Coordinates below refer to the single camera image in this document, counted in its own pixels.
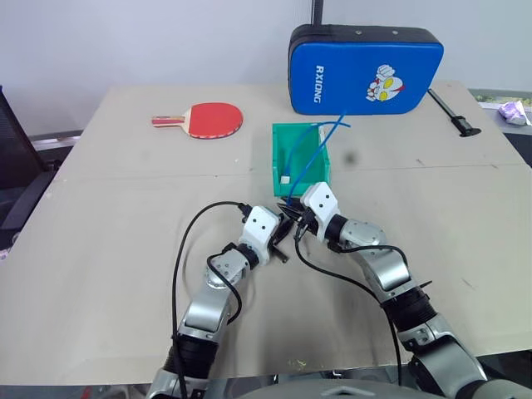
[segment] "table surface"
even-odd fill
[[[347,217],[379,224],[417,281],[476,355],[532,342],[532,176],[456,82],[433,87],[483,132],[460,138],[426,96],[399,116],[348,116],[329,141],[332,189]],[[155,130],[150,117],[228,101],[244,124],[223,140]],[[0,384],[149,382],[170,346],[170,280],[181,235],[216,200],[275,209],[271,124],[292,113],[285,86],[123,87],[96,112],[0,264]],[[179,313],[205,258],[236,240],[238,211],[195,226]],[[291,259],[256,269],[212,377],[395,362],[382,311],[365,293]],[[350,259],[305,238],[315,263],[362,279]]]

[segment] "black joint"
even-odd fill
[[[318,233],[318,222],[316,219],[313,219],[313,221],[310,222],[310,224],[307,227],[307,231],[313,235],[316,235]]]
[[[244,219],[242,219],[244,222],[244,220],[248,218],[249,214],[253,210],[253,206],[249,204],[239,204],[239,209],[240,212],[242,212],[242,214],[244,215]]]
[[[241,243],[238,247],[236,247],[236,250],[239,251],[247,260],[249,263],[249,267],[253,270],[255,266],[259,264],[259,257],[253,251],[248,245]]]
[[[436,316],[428,295],[419,287],[388,299],[381,306],[400,332],[426,323]]]
[[[177,373],[177,370],[175,368],[174,364],[174,347],[170,347],[170,350],[168,351],[168,356],[166,357],[165,365],[163,366],[163,370],[166,370],[167,372],[173,372]]]
[[[315,222],[315,213],[312,209],[306,208],[303,214],[301,215],[301,220],[298,222],[299,227],[305,227],[310,225],[312,222]]]
[[[207,378],[218,351],[218,343],[179,335],[175,341],[183,363],[183,373],[187,377]]]
[[[329,225],[325,229],[325,238],[334,243],[340,242],[340,233],[342,232],[343,225],[347,222],[347,219],[340,214],[335,214]]]

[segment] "black cable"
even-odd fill
[[[306,264],[309,268],[312,268],[314,270],[316,270],[317,272],[320,272],[320,273],[323,273],[323,274],[326,274],[327,276],[331,276],[331,277],[334,277],[334,278],[339,278],[343,281],[347,281],[348,283],[351,283],[353,285],[356,285],[357,287],[359,287],[361,290],[363,290],[364,292],[368,293],[369,295],[371,295],[371,297],[373,299],[375,299],[377,302],[378,302],[378,299],[377,299],[377,296],[375,295],[375,293],[373,293],[373,291],[366,287],[364,284],[362,283],[359,283],[357,280],[353,280],[352,278],[349,278],[347,276],[344,276],[342,274],[338,274],[338,273],[334,273],[334,272],[331,272],[330,270],[326,270],[324,268],[319,268],[318,266],[316,266],[315,264],[311,264],[309,261],[307,261],[303,255],[301,254],[301,251],[299,250],[299,241],[301,240],[302,237],[300,237],[300,234],[301,234],[301,226],[298,226],[298,229],[296,230],[296,235],[294,237],[294,241],[295,241],[295,249],[296,249],[296,254],[299,258],[299,260],[301,260],[304,264]],[[391,245],[373,245],[372,247],[390,247],[390,248],[386,248],[386,249],[392,249],[392,248],[395,248],[395,247],[392,247]],[[388,314],[386,312],[384,312],[386,314],[386,317],[387,317],[387,320],[388,320],[388,326],[390,327],[390,332],[392,333],[392,340],[393,340],[393,346],[395,348],[395,352],[396,352],[396,360],[397,360],[397,384],[398,385],[402,385],[402,369],[401,369],[401,365],[402,365],[402,362],[401,362],[401,352],[399,351],[399,342],[397,340],[397,333],[396,333],[396,330],[395,328],[393,327],[393,322],[392,320],[389,318]]]
[[[214,274],[216,274],[216,277],[218,277],[220,280],[222,280],[222,282],[227,286],[227,288],[229,288],[231,290],[231,292],[233,293],[234,297],[236,298],[236,302],[238,304],[237,306],[237,309],[236,309],[236,312],[234,313],[233,316],[231,316],[227,322],[228,325],[230,325],[234,320],[236,320],[236,318],[240,315],[240,312],[242,311],[242,298],[240,297],[240,294],[239,292],[237,291],[237,289],[234,287],[233,284],[231,284],[231,282],[226,279],[222,273],[219,272],[219,270],[217,270],[213,264],[211,263],[211,261],[213,260],[213,258],[217,257],[217,256],[220,256],[222,253],[220,254],[216,254],[216,255],[211,255],[207,258],[207,266],[209,267],[210,271],[213,272]]]
[[[214,208],[216,206],[221,205],[234,205],[238,206],[239,208],[244,206],[244,204],[241,204],[240,202],[234,202],[234,201],[220,201],[220,202],[214,202],[213,204],[209,204],[205,206],[200,212],[196,214],[196,216],[190,221],[189,225],[187,226],[185,233],[183,234],[183,238],[181,239],[180,249],[177,253],[177,258],[175,260],[175,266],[174,266],[174,274],[172,276],[172,339],[174,343],[174,365],[175,365],[175,371],[177,373],[177,377],[180,382],[180,395],[183,398],[187,398],[188,394],[186,391],[186,382],[185,382],[185,375],[183,373],[183,360],[181,359],[180,350],[177,346],[177,271],[180,267],[181,262],[181,255],[183,254],[183,248],[185,247],[185,241],[189,235],[190,229],[192,229],[193,224],[196,222],[196,220],[207,210]]]
[[[388,319],[388,326],[390,326],[390,331],[392,332],[393,348],[396,351],[396,360],[397,360],[397,385],[402,385],[402,361],[401,361],[401,351],[399,350],[399,340],[397,339],[396,329],[393,327],[393,321],[388,316],[388,313],[385,311],[386,318]]]
[[[341,249],[339,252],[340,254],[350,254],[352,252],[365,251],[367,249],[390,249],[392,251],[396,251],[401,255],[402,261],[405,263],[405,265],[408,266],[408,260],[406,259],[405,253],[402,252],[402,249],[393,245],[363,245],[361,247],[356,248]]]

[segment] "metal arm segment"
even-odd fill
[[[310,187],[301,202],[315,213],[316,235],[320,241],[327,240],[329,248],[387,243],[386,235],[376,225],[342,217],[337,199],[325,183]],[[398,252],[368,249],[351,256],[392,319],[402,345],[414,353],[411,370],[423,390],[454,398],[462,387],[486,380],[479,362],[432,308]]]

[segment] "green plastic basket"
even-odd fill
[[[305,169],[314,152],[322,143],[319,126],[312,123],[274,123],[273,131],[273,194],[276,197],[288,195],[293,182]],[[307,129],[311,129],[306,135],[301,136]],[[288,161],[290,150],[297,145],[292,155],[290,165],[290,183],[281,184],[281,176]],[[327,146],[316,157],[305,176],[296,185],[293,195],[302,195],[308,187],[314,183],[325,181],[329,183],[330,161]]]

